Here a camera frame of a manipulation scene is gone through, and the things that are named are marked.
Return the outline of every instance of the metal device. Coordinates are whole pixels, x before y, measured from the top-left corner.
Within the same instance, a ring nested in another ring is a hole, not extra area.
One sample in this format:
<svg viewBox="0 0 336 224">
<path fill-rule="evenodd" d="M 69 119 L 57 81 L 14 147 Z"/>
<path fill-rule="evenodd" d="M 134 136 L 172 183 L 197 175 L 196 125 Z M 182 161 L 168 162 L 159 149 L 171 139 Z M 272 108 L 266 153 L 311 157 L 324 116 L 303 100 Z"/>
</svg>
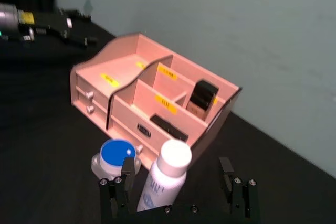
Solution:
<svg viewBox="0 0 336 224">
<path fill-rule="evenodd" d="M 0 3 L 0 39 L 34 41 L 37 35 L 52 35 L 64 42 L 88 46 L 95 44 L 94 37 L 84 37 L 72 33 L 72 20 L 91 21 L 88 15 L 78 10 L 59 9 L 55 13 L 26 12 L 15 5 Z"/>
<path fill-rule="evenodd" d="M 255 180 L 234 176 L 227 157 L 219 158 L 219 178 L 230 203 L 230 213 L 199 208 L 195 205 L 171 205 L 142 212 L 131 212 L 129 199 L 134 180 L 134 160 L 125 158 L 121 176 L 99 181 L 101 223 L 221 223 L 261 224 L 258 190 Z"/>
</svg>

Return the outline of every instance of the yellow label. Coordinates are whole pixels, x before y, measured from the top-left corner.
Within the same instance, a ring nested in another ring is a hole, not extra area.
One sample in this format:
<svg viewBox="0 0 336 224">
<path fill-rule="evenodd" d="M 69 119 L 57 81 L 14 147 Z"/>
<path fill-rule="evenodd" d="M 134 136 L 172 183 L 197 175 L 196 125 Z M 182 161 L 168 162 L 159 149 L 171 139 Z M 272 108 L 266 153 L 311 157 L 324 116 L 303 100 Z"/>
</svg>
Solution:
<svg viewBox="0 0 336 224">
<path fill-rule="evenodd" d="M 172 105 L 169 101 L 167 101 L 166 99 L 163 99 L 161 96 L 159 96 L 158 94 L 155 96 L 156 101 L 161 104 L 162 106 L 164 106 L 166 109 L 168 109 L 170 112 L 172 112 L 173 114 L 177 113 L 177 108 Z"/>
<path fill-rule="evenodd" d="M 141 63 L 141 62 L 137 62 L 136 65 L 139 67 L 139 68 L 142 68 L 144 69 L 146 67 L 146 65 L 144 63 Z"/>
<path fill-rule="evenodd" d="M 119 86 L 119 82 L 117 82 L 115 79 L 113 79 L 112 77 L 109 77 L 107 74 L 105 73 L 101 73 L 100 77 L 103 78 L 106 82 L 108 82 L 110 85 L 112 85 L 113 87 L 117 87 Z"/>
<path fill-rule="evenodd" d="M 29 12 L 22 12 L 21 14 L 21 18 L 23 19 L 23 21 L 26 23 L 26 24 L 34 24 L 34 16 L 32 13 L 29 13 Z"/>
<path fill-rule="evenodd" d="M 177 80 L 177 74 L 173 73 L 171 70 L 169 70 L 168 68 L 164 67 L 163 65 L 159 65 L 158 70 L 161 73 L 165 74 L 166 76 L 169 76 L 174 81 Z"/>
</svg>

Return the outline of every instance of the black table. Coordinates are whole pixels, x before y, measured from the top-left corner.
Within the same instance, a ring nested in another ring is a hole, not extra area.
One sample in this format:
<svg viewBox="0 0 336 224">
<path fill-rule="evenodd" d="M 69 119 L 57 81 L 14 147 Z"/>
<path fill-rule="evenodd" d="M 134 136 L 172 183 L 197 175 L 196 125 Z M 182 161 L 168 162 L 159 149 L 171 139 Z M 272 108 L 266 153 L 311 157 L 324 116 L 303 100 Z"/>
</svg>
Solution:
<svg viewBox="0 0 336 224">
<path fill-rule="evenodd" d="M 113 36 L 92 23 L 74 22 L 74 29 L 99 43 L 81 49 L 50 37 L 0 42 L 0 223 L 100 223 L 91 157 L 108 138 L 71 107 L 69 74 Z M 335 223 L 336 180 L 234 114 L 188 171 L 175 203 L 228 209 L 219 156 L 257 181 L 263 223 Z M 132 207 L 146 176 L 142 167 Z"/>
</svg>

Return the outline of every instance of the pink wooden organizer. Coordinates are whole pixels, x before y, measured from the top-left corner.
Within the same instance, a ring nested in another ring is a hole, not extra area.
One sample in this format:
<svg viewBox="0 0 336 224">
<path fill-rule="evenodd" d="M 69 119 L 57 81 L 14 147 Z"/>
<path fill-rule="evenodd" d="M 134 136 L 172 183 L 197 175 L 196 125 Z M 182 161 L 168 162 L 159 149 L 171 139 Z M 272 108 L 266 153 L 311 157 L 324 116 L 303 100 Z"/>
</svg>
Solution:
<svg viewBox="0 0 336 224">
<path fill-rule="evenodd" d="M 185 108 L 197 81 L 218 89 L 205 120 Z M 111 138 L 142 145 L 147 169 L 172 136 L 150 121 L 154 114 L 188 135 L 194 163 L 214 140 L 240 88 L 141 34 L 118 37 L 95 57 L 74 66 L 71 102 Z M 138 129 L 151 132 L 147 137 Z"/>
</svg>

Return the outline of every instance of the blue lid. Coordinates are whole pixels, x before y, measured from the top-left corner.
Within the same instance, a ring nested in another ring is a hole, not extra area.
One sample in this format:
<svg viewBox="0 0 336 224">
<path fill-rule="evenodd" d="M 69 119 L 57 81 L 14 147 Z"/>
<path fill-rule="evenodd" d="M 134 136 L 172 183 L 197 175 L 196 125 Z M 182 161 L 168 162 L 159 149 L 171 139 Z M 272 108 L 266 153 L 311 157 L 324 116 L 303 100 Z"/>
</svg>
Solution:
<svg viewBox="0 0 336 224">
<path fill-rule="evenodd" d="M 134 146 L 122 139 L 107 141 L 100 150 L 102 159 L 114 166 L 122 166 L 126 157 L 135 157 L 136 154 Z"/>
</svg>

